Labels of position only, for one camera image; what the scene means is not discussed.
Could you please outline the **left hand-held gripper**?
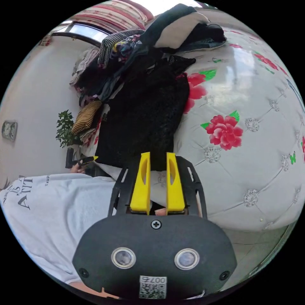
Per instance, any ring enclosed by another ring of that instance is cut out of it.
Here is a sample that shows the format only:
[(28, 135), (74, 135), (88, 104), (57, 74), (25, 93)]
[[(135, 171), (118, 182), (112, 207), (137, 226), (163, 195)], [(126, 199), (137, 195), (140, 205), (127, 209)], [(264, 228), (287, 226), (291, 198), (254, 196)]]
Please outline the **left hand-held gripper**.
[(98, 159), (98, 156), (84, 157), (82, 159), (74, 160), (74, 165), (79, 164), (80, 166), (86, 166), (89, 163), (95, 161), (96, 159)]

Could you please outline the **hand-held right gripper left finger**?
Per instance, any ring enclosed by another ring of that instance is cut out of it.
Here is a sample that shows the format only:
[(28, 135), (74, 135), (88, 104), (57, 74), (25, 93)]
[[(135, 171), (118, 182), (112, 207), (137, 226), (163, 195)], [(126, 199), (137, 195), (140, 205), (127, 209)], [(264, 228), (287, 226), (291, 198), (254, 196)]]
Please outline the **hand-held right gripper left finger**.
[(149, 214), (151, 192), (151, 163), (150, 152), (141, 154), (136, 175), (130, 210), (133, 213)]

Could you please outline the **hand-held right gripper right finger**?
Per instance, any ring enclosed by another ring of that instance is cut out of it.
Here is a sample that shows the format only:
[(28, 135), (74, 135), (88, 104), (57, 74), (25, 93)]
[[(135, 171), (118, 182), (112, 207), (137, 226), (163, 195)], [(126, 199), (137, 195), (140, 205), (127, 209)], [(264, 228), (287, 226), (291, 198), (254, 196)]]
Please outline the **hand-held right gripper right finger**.
[(185, 201), (175, 153), (166, 154), (166, 214), (184, 213)]

